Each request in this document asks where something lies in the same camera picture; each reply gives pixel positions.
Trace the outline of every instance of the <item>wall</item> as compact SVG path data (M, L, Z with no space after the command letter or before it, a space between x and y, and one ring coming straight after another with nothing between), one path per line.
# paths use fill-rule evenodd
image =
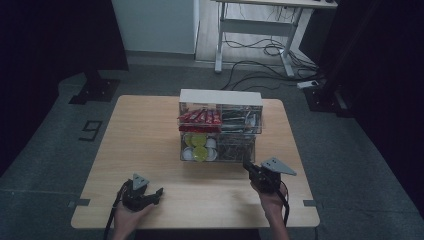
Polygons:
M125 50L194 54L199 0L112 0Z

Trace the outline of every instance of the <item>person's left hand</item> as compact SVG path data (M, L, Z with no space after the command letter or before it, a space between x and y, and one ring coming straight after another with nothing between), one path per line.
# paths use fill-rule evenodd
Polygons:
M124 240L126 239L138 226L141 219L146 216L155 205L152 203L145 207L143 210L133 212L127 209L122 201L118 203L114 216L114 232L113 240Z

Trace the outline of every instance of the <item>forearm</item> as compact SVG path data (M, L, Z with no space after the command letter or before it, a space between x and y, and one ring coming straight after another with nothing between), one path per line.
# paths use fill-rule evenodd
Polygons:
M283 217L281 214L267 216L267 219L271 228L273 240L289 240L289 234L287 232L286 226L284 225Z

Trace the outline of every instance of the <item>table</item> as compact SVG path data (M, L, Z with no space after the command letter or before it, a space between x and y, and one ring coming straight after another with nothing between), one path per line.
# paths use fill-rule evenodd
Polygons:
M284 68L289 77L294 77L293 69L288 60L288 53L299 24L300 16L304 8L320 8L320 9L334 9L337 8L337 3L327 3L325 0L214 0L221 4L221 17L219 23L219 37L218 45L215 54L215 72L222 71L222 37L224 32L231 33L244 33L244 34L258 34L270 36L283 36L287 37L287 42L284 49L280 50L281 60L283 61ZM225 5L228 3L240 4L258 4L258 5L273 5L273 6L286 6L295 7L296 15L291 23L280 22L266 22L266 21L253 21L244 19L227 19L225 18Z
M134 172L150 180L146 194L164 188L160 204L140 229L261 228L268 222L241 163L180 160L179 97L121 96L81 194L72 226L102 229L121 185ZM289 227L315 227L319 217L284 106L264 99L265 128L256 140L256 159L279 158L297 172L283 175L290 194Z

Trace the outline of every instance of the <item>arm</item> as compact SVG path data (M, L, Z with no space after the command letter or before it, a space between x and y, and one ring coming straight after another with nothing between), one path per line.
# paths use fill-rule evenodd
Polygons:
M252 187L259 194L259 199L261 200L261 205L265 212L265 217L268 220L272 231L273 240L289 240L287 228L284 226L283 216L281 213L283 210L283 202L281 199L276 193L261 193L255 188L255 186L252 185ZM283 196L287 195L287 189L283 184L280 185L280 191Z
M137 228L141 219L153 208L152 203L139 212L133 212L119 202L114 216L112 240L125 240Z

